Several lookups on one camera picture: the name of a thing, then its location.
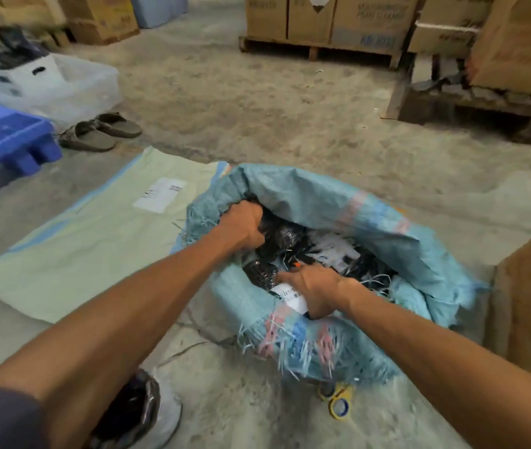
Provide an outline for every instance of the pair of sandals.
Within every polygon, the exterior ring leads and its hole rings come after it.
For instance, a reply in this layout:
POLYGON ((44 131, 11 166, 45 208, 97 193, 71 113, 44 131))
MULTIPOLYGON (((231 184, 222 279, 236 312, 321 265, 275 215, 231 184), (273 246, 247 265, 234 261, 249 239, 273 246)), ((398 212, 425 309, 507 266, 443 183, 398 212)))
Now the pair of sandals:
POLYGON ((112 150, 114 137, 135 138, 141 127, 118 112, 102 113, 90 121, 80 121, 59 136, 60 145, 77 151, 104 152, 112 150))

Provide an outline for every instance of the yellow scissors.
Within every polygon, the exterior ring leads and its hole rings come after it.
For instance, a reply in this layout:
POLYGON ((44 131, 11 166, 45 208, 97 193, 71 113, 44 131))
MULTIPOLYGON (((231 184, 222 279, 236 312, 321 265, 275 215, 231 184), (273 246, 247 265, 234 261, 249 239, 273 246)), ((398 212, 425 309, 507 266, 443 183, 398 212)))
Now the yellow scissors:
POLYGON ((328 402, 330 415, 339 421, 345 419, 351 411, 353 388, 344 383, 320 383, 318 395, 328 402))

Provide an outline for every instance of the person's left arm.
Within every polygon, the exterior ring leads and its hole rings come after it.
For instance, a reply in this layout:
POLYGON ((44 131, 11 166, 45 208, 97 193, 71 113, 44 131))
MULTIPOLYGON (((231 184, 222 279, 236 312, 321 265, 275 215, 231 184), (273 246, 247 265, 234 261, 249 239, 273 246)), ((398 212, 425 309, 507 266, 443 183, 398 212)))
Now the person's left arm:
POLYGON ((0 365, 0 388, 41 404, 52 449, 81 447, 216 266, 263 244, 261 216, 260 205, 232 205, 201 240, 123 279, 0 365))

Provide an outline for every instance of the person's left hand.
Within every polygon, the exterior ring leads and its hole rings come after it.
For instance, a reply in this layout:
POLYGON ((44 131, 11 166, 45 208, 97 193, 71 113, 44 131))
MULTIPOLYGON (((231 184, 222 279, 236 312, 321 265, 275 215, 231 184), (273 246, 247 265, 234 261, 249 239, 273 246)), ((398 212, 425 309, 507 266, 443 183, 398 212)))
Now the person's left hand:
POLYGON ((266 241, 258 230, 262 215, 261 205, 243 200, 232 205, 220 217, 218 226, 232 236, 240 237, 240 249, 256 249, 266 241))

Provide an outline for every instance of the dark gray sleeve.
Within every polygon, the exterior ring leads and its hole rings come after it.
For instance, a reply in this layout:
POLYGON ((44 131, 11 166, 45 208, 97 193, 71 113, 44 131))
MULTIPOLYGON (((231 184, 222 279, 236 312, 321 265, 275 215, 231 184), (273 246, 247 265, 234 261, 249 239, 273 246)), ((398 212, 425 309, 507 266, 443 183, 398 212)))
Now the dark gray sleeve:
POLYGON ((31 396, 0 389, 0 449, 49 449, 43 411, 31 396))

